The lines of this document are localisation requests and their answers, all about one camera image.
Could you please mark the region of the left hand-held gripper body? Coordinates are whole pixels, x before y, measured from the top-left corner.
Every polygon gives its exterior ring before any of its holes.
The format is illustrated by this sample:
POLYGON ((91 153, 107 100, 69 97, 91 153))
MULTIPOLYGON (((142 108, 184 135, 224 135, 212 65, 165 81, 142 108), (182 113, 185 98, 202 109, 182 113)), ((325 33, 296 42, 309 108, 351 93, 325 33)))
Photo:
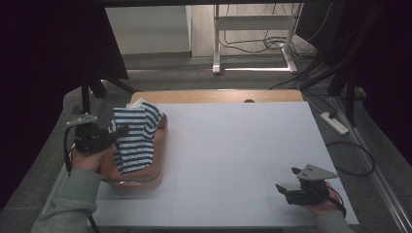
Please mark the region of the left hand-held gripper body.
POLYGON ((75 128, 75 148, 82 153, 96 153, 109 148, 115 138, 107 129, 100 129, 98 118, 84 114, 66 123, 67 128, 75 128))

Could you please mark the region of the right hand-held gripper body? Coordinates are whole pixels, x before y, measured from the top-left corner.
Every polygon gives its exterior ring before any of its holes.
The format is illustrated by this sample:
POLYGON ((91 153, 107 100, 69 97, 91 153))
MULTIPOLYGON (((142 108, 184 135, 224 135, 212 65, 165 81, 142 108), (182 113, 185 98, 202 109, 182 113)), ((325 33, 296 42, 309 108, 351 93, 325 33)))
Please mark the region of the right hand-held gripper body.
POLYGON ((323 203, 329 196, 326 180, 335 179, 337 174, 307 164, 301 173, 296 175, 299 180, 300 190, 292 190, 286 193, 286 200, 291 205, 317 205, 323 203))

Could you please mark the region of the blue white striped shirt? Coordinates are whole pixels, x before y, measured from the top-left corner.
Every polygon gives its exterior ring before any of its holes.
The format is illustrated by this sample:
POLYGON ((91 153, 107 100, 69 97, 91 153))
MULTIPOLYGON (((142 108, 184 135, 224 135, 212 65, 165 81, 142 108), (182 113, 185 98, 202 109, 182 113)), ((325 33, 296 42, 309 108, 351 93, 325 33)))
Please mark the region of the blue white striped shirt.
POLYGON ((121 175, 138 172, 153 164, 155 133, 163 118, 156 105, 143 98, 125 108, 114 108, 114 119, 109 131, 127 126, 129 132, 120 137, 114 155, 115 165, 121 175))

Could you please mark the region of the pink plastic basin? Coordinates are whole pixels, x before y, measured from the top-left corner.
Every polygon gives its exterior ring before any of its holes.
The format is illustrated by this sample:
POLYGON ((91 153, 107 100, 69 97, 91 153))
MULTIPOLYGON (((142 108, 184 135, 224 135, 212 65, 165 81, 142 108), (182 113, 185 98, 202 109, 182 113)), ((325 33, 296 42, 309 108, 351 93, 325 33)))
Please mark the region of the pink plastic basin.
POLYGON ((167 144, 168 118, 164 116, 159 122, 159 127, 154 135, 154 159, 151 166, 121 175, 115 165, 114 157, 106 156, 101 164, 102 181, 112 188, 156 188, 162 182, 165 164, 165 148, 167 144))

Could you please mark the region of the person's right hand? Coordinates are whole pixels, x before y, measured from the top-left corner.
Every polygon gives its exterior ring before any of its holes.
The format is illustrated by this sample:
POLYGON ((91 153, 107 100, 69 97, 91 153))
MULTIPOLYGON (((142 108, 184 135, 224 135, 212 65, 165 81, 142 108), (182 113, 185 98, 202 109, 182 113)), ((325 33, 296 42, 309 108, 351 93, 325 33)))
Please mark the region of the person's right hand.
POLYGON ((339 210, 336 203, 340 201, 339 195, 334 191, 330 183, 326 183, 327 190, 329 191, 329 197, 332 199, 330 202, 328 199, 325 202, 317 205, 303 205, 303 208, 308 210, 314 216, 322 216, 331 212, 339 210))

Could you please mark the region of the person's left hand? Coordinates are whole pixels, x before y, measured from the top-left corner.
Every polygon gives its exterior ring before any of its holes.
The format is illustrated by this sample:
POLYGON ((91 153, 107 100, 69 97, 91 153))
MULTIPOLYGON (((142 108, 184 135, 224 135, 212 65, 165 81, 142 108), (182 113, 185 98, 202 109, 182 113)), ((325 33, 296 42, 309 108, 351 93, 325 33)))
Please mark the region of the person's left hand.
POLYGON ((77 150, 72 150, 71 164, 74 169, 83 169, 96 172, 104 157, 107 155, 112 155, 113 152, 113 148, 108 148, 92 154, 85 154, 77 150))

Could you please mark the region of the black tripod stand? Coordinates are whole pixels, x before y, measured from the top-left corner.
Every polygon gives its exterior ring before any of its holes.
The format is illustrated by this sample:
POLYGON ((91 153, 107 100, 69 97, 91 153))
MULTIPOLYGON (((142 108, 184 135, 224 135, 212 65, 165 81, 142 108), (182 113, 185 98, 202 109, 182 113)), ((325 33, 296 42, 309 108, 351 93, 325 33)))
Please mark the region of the black tripod stand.
MULTIPOLYGON (((123 83, 118 79, 107 78, 106 81, 128 93, 133 94, 137 92, 136 88, 123 83)), ((91 113, 90 94, 93 94, 96 98, 104 98, 107 94, 107 90, 100 79, 89 78, 87 76, 82 77, 81 91, 84 113, 91 113)))
POLYGON ((327 92, 330 96, 337 96, 346 89, 345 115, 352 126, 356 126, 354 119, 356 80, 353 70, 349 66, 339 67, 332 79, 327 92))

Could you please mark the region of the white power strip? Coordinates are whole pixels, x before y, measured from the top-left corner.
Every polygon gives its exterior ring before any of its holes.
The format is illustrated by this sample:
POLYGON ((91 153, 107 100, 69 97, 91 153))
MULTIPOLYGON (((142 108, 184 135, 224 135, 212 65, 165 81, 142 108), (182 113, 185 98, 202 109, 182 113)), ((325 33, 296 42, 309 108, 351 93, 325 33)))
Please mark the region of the white power strip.
POLYGON ((345 135, 349 132, 349 129, 344 126, 339 120, 337 120, 333 114, 324 112, 320 114, 321 119, 326 122, 332 129, 334 129, 339 135, 345 135))

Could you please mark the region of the wooden table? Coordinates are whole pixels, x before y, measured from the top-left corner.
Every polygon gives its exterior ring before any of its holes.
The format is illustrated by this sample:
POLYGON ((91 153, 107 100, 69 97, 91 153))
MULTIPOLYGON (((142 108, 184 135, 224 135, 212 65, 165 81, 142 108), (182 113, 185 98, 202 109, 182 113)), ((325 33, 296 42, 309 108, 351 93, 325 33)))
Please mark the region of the wooden table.
POLYGON ((162 90, 135 92, 130 103, 140 98, 154 104, 183 103, 254 103, 266 102, 302 102, 302 94, 298 90, 251 90, 251 89, 218 89, 218 90, 162 90))

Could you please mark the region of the black curtain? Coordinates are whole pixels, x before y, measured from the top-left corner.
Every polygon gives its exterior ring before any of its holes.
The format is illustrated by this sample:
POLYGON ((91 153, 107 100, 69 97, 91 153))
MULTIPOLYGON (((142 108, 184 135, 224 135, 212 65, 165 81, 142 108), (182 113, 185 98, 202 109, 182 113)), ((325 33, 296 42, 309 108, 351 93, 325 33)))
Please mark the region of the black curtain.
POLYGON ((379 10, 352 59, 364 108, 400 153, 412 159, 412 0, 343 0, 333 43, 342 59, 354 43, 349 33, 379 10))
POLYGON ((0 0, 0 210, 84 78, 128 78, 101 0, 0 0))

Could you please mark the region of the white cabinet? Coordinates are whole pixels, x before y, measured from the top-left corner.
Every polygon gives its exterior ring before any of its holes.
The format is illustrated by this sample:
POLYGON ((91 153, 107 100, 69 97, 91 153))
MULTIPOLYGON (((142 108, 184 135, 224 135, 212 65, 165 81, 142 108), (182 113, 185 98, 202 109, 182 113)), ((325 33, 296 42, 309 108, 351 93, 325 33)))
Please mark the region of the white cabinet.
POLYGON ((107 8, 127 69, 180 65, 191 58, 191 16, 185 6, 107 8))

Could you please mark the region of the white metal stand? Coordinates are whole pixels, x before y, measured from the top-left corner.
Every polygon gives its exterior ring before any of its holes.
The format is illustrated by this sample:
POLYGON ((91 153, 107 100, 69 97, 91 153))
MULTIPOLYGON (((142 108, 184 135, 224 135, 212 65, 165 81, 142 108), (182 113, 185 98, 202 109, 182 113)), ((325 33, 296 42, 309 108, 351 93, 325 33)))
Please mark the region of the white metal stand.
POLYGON ((255 16, 221 16, 220 6, 214 6, 214 47, 213 66, 214 75, 219 75, 221 69, 221 31, 287 31, 285 41, 281 44, 280 51, 286 61, 287 66, 275 68, 275 71, 289 71, 292 74, 297 72, 297 68, 292 59, 291 44, 297 23, 300 17, 302 3, 297 3, 289 15, 255 15, 255 16))

